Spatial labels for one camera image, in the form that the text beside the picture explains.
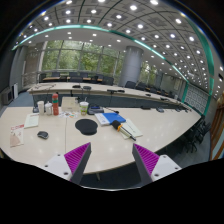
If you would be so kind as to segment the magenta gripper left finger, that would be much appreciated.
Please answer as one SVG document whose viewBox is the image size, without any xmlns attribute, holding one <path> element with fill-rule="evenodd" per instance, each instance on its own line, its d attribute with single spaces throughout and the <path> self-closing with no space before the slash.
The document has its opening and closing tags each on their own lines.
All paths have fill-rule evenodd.
<svg viewBox="0 0 224 224">
<path fill-rule="evenodd" d="M 77 185 L 91 154 L 91 143 L 81 145 L 66 154 L 57 154 L 48 160 L 43 169 Z"/>
</svg>

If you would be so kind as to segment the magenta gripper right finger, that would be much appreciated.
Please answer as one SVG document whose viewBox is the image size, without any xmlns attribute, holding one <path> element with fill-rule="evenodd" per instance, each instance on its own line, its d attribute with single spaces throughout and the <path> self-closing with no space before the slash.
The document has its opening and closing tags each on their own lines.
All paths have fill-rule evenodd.
<svg viewBox="0 0 224 224">
<path fill-rule="evenodd" d="M 133 145 L 132 154 L 144 185 L 181 170 L 168 155 L 159 156 L 137 144 Z"/>
</svg>

